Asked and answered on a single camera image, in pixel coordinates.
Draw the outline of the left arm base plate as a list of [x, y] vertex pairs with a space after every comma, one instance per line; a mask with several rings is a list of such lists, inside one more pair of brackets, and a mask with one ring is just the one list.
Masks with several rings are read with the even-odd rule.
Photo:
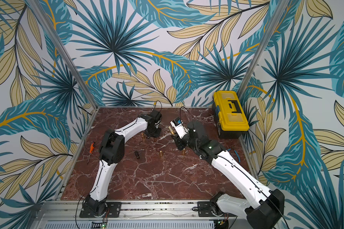
[[121, 202], [100, 202], [82, 204], [80, 218], [118, 218], [121, 210]]

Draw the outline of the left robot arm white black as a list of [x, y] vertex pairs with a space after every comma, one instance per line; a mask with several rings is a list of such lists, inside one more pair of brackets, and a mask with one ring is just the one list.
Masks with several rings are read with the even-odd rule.
[[113, 171], [116, 165], [123, 159], [125, 144], [136, 134], [143, 132], [148, 137], [159, 137], [162, 115], [158, 110], [152, 110], [149, 114], [139, 115], [131, 123], [105, 132], [99, 148], [99, 167], [95, 182], [89, 194], [87, 194], [82, 209], [81, 217], [88, 213], [100, 218], [106, 215], [110, 209], [106, 198]]

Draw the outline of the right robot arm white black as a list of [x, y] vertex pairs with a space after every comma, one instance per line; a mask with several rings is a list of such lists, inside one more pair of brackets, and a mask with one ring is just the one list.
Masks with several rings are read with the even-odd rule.
[[202, 160], [220, 171], [244, 198], [234, 198], [223, 192], [210, 200], [213, 215], [232, 214], [248, 221], [254, 229], [272, 229], [284, 215], [284, 194], [271, 190], [247, 172], [218, 141], [209, 139], [198, 121], [186, 127], [180, 118], [170, 122], [170, 131], [178, 150], [190, 148]]

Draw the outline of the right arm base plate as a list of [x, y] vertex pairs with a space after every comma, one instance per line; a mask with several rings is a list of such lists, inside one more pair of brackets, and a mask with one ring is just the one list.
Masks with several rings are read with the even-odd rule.
[[222, 212], [217, 204], [210, 201], [199, 201], [193, 211], [196, 211], [199, 217], [235, 217], [234, 214]]

